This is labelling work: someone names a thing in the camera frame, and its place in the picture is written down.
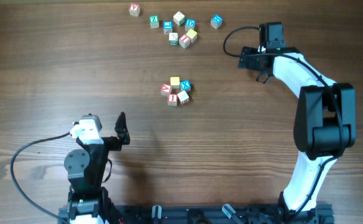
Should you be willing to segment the red A letter block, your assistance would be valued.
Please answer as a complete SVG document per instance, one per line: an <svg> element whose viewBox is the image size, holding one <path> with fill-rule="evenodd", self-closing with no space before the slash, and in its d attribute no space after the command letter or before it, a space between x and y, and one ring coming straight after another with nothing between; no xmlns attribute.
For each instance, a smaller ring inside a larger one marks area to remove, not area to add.
<svg viewBox="0 0 363 224"><path fill-rule="evenodd" d="M168 83L163 83L160 92L162 96L168 96L172 93L172 86Z"/></svg>

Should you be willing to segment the white blue side block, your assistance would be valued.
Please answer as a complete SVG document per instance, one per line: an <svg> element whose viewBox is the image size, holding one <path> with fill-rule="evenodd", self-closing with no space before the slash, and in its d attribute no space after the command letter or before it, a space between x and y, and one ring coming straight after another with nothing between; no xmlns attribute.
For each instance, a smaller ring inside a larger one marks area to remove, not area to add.
<svg viewBox="0 0 363 224"><path fill-rule="evenodd" d="M178 97L179 102L181 104L185 104L185 103L189 102L189 100L190 100L190 97L189 97L188 93L185 90L179 92L177 94L177 97Z"/></svg>

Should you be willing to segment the yellow S letter block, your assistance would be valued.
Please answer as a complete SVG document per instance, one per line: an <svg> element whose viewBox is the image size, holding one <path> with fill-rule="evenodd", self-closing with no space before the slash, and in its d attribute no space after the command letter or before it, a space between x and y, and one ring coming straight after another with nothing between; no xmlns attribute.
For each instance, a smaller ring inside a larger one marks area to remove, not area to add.
<svg viewBox="0 0 363 224"><path fill-rule="evenodd" d="M173 89L179 89L180 87L180 77L171 77L170 85Z"/></svg>

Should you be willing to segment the blue X letter block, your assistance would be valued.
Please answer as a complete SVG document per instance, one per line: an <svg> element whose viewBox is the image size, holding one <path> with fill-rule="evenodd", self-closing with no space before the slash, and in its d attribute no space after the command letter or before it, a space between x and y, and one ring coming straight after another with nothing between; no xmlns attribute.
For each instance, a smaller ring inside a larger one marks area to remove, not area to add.
<svg viewBox="0 0 363 224"><path fill-rule="evenodd" d="M191 91L191 83L189 80L183 80L180 82L180 89L181 91Z"/></svg>

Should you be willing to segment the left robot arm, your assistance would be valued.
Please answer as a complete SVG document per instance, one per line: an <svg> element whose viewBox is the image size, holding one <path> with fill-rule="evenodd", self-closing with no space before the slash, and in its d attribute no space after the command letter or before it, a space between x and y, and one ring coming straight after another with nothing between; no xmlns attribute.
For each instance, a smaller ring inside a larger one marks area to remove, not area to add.
<svg viewBox="0 0 363 224"><path fill-rule="evenodd" d="M88 114L70 130L70 136L81 147L71 151L64 160L70 182L67 202L70 223L124 222L102 184L110 178L110 175L104 175L106 166L112 164L109 152L120 151L123 145L130 144L125 113L116 120L116 136L100 136L101 128L99 117Z"/></svg>

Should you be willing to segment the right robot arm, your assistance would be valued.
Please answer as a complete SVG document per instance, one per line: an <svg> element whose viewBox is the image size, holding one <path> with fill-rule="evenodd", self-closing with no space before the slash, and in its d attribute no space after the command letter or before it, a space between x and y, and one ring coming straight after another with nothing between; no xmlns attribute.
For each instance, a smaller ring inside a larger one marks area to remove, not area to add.
<svg viewBox="0 0 363 224"><path fill-rule="evenodd" d="M291 180L275 205L254 205L237 223L334 223L331 205L316 202L331 166L356 140L355 89L320 74L299 50L287 47L281 22L257 27L259 47L243 47L239 67L282 81L297 96L293 138L298 158Z"/></svg>

